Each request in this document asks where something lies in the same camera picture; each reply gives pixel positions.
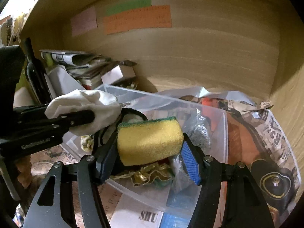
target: orange sticky note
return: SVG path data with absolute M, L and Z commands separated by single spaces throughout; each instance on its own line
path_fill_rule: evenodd
M 169 5 L 127 10 L 103 18 L 105 34 L 141 28 L 172 27 Z

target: green sticky note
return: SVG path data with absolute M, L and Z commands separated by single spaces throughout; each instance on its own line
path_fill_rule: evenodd
M 118 3 L 107 8 L 105 14 L 106 16 L 110 16 L 130 9 L 149 7 L 149 6 L 151 6 L 151 0 L 131 0 L 124 3 Z

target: cardboard box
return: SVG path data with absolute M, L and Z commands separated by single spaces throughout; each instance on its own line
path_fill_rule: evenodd
M 115 84 L 135 77 L 133 67 L 119 65 L 101 76 L 103 84 Z

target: wine bottle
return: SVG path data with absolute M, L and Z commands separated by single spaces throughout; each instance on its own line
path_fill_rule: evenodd
M 28 61 L 26 77 L 39 102 L 48 104 L 52 101 L 52 98 L 45 79 L 45 68 L 42 62 L 35 57 L 30 38 L 26 38 L 23 41 L 23 47 Z

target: white cloth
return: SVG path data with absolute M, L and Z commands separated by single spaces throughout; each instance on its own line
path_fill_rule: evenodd
M 95 119 L 89 124 L 70 128 L 70 132 L 78 136 L 94 134 L 115 122 L 120 115 L 121 106 L 112 94 L 99 90 L 75 90 L 53 99 L 46 108 L 45 115 L 48 118 L 57 118 L 61 114 L 82 110 L 92 110 Z

